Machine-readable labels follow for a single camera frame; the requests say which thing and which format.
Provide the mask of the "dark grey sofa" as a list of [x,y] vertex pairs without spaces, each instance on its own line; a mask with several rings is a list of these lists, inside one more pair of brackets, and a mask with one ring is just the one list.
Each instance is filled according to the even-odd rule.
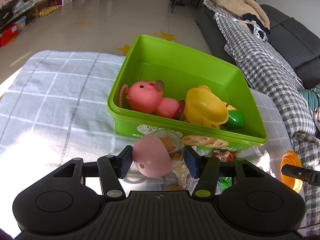
[[[270,20],[269,44],[291,65],[306,89],[319,84],[319,37],[306,26],[266,4],[261,5]],[[236,65],[225,51],[226,40],[214,19],[215,12],[203,6],[196,16],[196,24],[214,57]]]

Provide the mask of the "pale starfish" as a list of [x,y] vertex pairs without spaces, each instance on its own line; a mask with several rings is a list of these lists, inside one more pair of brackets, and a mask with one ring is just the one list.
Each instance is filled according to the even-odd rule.
[[185,162],[181,162],[172,172],[176,176],[178,186],[182,189],[189,189],[193,178]]

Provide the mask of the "beige plush blanket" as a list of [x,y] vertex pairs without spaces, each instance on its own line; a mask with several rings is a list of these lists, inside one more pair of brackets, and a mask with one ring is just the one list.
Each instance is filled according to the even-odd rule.
[[267,14],[255,0],[215,0],[215,3],[239,17],[244,14],[255,15],[265,28],[270,29],[270,20]]

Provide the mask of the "small cartoon figurine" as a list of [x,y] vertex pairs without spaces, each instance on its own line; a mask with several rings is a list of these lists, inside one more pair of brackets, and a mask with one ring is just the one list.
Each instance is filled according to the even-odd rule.
[[210,155],[219,158],[219,160],[221,162],[234,163],[234,160],[235,160],[236,156],[238,155],[238,153],[237,152],[231,152],[231,151],[223,152],[221,150],[214,149]]

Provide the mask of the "checked grey blanket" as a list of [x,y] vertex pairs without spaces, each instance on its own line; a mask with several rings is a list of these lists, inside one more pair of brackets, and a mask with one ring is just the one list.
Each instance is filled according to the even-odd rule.
[[289,63],[268,43],[244,28],[241,20],[205,0],[225,38],[225,51],[248,84],[268,95],[277,107],[294,151],[303,165],[319,170],[319,133],[308,102],[299,93],[303,84]]

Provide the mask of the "purple toy grapes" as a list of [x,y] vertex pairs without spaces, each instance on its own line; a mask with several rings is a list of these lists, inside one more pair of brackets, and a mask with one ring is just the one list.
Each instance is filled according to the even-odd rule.
[[221,191],[231,187],[233,185],[232,177],[220,177],[219,178],[219,187]]

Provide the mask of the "yellow toy on floor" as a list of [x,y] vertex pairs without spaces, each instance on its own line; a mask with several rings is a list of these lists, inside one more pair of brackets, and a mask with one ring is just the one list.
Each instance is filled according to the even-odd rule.
[[58,8],[59,7],[57,5],[45,7],[39,12],[39,17],[47,16],[50,13],[56,11]]

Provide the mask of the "toy corn cob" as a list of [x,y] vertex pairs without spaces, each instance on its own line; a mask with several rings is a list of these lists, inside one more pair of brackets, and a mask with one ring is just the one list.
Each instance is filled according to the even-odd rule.
[[223,101],[223,104],[227,108],[228,111],[228,120],[225,123],[225,126],[228,129],[240,129],[245,124],[244,115],[237,108],[232,106],[231,104]]

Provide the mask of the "yellow toy pot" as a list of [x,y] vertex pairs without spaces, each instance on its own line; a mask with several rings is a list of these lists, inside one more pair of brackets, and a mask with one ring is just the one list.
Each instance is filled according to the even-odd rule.
[[191,124],[214,129],[219,129],[229,118],[225,104],[204,85],[188,90],[184,115]]

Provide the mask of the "teal patterned pillow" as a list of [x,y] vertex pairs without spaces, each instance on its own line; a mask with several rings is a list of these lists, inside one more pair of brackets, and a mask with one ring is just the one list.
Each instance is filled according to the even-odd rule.
[[312,89],[303,89],[303,90],[299,90],[298,92],[308,103],[312,118],[315,122],[317,129],[319,130],[320,84],[317,84]]

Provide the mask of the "pink capsule toy egg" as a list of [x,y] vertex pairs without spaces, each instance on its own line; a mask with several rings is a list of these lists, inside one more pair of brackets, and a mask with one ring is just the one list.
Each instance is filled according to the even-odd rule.
[[165,176],[184,159],[184,144],[174,132],[159,129],[141,137],[134,145],[132,160],[141,174],[149,178]]

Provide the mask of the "green plastic cookie box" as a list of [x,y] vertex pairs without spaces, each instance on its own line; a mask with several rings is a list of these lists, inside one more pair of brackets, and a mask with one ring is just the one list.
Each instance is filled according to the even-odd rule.
[[[188,90],[207,86],[222,101],[234,106],[244,115],[244,126],[219,129],[194,125],[134,111],[127,102],[118,107],[122,85],[138,81],[164,82],[163,95],[177,101],[184,100]],[[241,71],[234,65],[201,51],[160,38],[139,35],[135,38],[119,70],[107,100],[107,110],[114,118],[116,132],[140,138],[157,129],[168,129],[182,137],[214,138],[206,146],[237,147],[246,150],[262,146],[267,135],[259,110]]]

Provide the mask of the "amber rubber hand toy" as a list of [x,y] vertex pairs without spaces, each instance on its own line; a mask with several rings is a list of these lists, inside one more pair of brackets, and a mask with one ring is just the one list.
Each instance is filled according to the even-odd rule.
[[181,190],[183,189],[177,185],[169,185],[169,186],[166,186],[162,191],[181,191]]

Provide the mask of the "pink rubber pig toy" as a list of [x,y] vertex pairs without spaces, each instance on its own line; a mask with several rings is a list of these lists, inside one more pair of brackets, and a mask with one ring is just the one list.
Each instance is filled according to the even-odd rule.
[[118,107],[123,107],[126,101],[134,111],[180,120],[185,101],[163,97],[164,87],[164,82],[161,80],[138,81],[131,87],[124,84],[119,91]]

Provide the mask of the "white printed carton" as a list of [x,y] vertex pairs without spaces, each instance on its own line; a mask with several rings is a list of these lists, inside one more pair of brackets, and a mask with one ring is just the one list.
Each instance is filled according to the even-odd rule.
[[57,6],[57,7],[63,7],[69,3],[71,3],[73,0],[48,0],[49,6]]

